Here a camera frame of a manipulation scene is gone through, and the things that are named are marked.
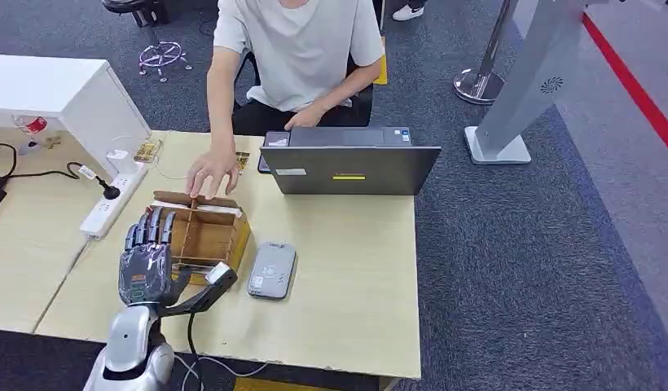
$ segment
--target human hand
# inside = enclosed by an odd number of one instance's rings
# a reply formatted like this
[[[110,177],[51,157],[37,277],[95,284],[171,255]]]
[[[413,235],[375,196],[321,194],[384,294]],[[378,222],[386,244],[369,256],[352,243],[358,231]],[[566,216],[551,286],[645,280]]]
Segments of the human hand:
[[[226,195],[228,196],[238,185],[238,161],[232,147],[220,150],[211,150],[195,160],[195,163],[187,172],[186,194],[196,198],[200,194],[204,180],[212,177],[212,185],[209,187],[208,199],[214,198],[219,191],[224,175],[228,175]]]
[[[285,130],[291,130],[293,126],[304,126],[311,128],[317,126],[319,120],[327,112],[327,109],[320,107],[317,103],[312,103],[296,113],[295,116],[284,126]]]

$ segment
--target white t-shirt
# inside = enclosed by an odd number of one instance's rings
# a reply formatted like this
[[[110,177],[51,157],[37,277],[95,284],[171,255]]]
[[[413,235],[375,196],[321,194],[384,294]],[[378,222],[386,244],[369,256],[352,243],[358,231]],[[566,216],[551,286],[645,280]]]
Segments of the white t-shirt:
[[[248,91],[282,112],[297,112],[346,78],[349,53],[358,66],[384,54],[372,0],[219,0],[214,45],[251,50],[261,86]]]

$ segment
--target black pants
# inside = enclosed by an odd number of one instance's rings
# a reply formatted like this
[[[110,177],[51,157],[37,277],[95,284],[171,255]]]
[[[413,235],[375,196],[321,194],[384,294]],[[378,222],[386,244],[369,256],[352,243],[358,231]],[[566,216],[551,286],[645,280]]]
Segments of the black pants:
[[[251,100],[233,115],[233,134],[264,136],[269,130],[283,130],[294,115],[295,112],[281,112]],[[324,114],[318,126],[353,126],[355,123],[352,108],[336,106]]]
[[[428,0],[408,0],[408,6],[412,10],[417,10],[418,8],[423,8],[425,7],[425,2]]]

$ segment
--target red line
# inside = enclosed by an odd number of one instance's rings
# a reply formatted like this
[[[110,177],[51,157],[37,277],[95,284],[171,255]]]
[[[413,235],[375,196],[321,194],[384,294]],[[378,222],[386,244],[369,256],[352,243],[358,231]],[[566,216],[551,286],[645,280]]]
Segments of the red line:
[[[610,68],[617,75],[617,78],[622,83],[626,92],[634,100],[636,106],[646,116],[648,122],[655,129],[656,133],[668,148],[668,120],[667,117],[660,111],[658,106],[653,102],[644,88],[639,84],[629,68],[624,64],[624,61],[619,57],[617,52],[610,46],[610,43],[603,36],[603,33],[593,24],[593,21],[588,14],[583,14],[583,25],[586,26],[588,34],[593,38],[593,42],[598,46],[600,52],[603,54]]]

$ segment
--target office chair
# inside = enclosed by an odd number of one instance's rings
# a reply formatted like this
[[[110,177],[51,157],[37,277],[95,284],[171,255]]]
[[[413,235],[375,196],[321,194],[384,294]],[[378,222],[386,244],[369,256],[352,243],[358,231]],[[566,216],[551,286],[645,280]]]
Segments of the office chair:
[[[255,70],[255,86],[259,86],[260,83],[260,73],[257,71],[257,60],[255,59],[255,54],[248,52],[243,59],[243,63],[240,65],[238,74],[235,76],[235,81],[238,81],[240,74],[245,68],[245,64],[250,62],[253,65]],[[346,69],[346,76],[350,75],[354,70],[358,68],[358,65],[355,64],[354,59],[349,56],[349,64]],[[351,108],[355,110],[355,123],[350,124],[351,126],[368,126],[370,124],[370,115],[372,114],[372,84],[365,87],[364,90],[360,91],[357,95],[351,97]],[[240,109],[238,101],[234,99],[233,101],[233,113]]]
[[[192,69],[180,44],[177,42],[159,41],[154,32],[154,26],[159,23],[169,23],[166,8],[159,0],[102,0],[107,10],[117,14],[132,13],[139,27],[144,27],[149,36],[150,45],[139,55],[139,74],[144,76],[147,70],[156,70],[159,81],[166,83],[169,79],[161,71],[163,67],[177,61],[185,64],[185,69]]]

